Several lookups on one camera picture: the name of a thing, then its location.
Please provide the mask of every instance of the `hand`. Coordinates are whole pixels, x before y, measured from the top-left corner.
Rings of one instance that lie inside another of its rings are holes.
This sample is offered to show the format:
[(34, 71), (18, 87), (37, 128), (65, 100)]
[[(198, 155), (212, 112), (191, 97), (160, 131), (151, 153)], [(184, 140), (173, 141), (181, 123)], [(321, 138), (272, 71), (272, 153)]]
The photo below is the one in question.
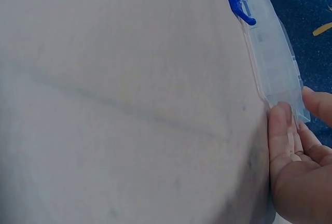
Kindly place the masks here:
[[(332, 126), (332, 94), (303, 90), (306, 108)], [(292, 223), (332, 223), (332, 149), (279, 103), (269, 116), (270, 179), (277, 212)]]

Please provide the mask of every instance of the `clear plastic container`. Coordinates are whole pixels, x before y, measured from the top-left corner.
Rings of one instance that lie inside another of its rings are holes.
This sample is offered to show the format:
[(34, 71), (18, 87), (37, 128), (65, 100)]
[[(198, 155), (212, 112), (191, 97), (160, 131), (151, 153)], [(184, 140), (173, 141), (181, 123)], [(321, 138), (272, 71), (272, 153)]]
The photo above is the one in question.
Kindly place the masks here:
[(241, 6), (248, 17), (256, 19), (253, 26), (242, 23), (260, 96), (270, 107), (280, 101), (288, 102), (296, 120), (309, 122), (295, 55), (270, 0), (241, 0)]

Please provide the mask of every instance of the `yellow object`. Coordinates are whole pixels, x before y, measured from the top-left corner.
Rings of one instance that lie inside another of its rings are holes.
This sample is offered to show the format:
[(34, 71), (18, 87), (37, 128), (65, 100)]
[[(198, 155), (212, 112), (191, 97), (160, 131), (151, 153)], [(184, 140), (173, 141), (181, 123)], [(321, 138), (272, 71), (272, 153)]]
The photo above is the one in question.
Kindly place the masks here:
[(332, 22), (324, 24), (323, 26), (319, 27), (317, 30), (312, 32), (312, 34), (314, 36), (318, 36), (318, 35), (322, 34), (323, 32), (329, 30), (330, 28), (332, 28)]

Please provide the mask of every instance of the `blue floor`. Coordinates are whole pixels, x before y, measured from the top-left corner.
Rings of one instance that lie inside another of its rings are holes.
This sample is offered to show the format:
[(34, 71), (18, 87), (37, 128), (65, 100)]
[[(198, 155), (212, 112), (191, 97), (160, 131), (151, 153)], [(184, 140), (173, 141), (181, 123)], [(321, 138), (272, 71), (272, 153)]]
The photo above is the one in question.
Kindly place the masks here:
[[(271, 0), (284, 23), (303, 83), (315, 91), (332, 92), (332, 29), (317, 37), (312, 31), (332, 22), (332, 0)], [(312, 116), (309, 128), (332, 147), (332, 129)]]

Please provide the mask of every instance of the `blue plastic clip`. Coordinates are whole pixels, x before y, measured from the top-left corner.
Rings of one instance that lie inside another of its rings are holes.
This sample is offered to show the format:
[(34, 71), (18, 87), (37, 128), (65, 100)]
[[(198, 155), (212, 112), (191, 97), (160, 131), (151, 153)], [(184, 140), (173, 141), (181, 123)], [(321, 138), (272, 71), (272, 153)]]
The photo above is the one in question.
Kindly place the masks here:
[(242, 6), (241, 6), (241, 0), (228, 0), (229, 1), (229, 5), (231, 10), (233, 11), (233, 13), (242, 18), (244, 22), (246, 22), (249, 25), (255, 25), (256, 24), (256, 19), (254, 18), (250, 18), (249, 16), (247, 16), (243, 10), (242, 10)]

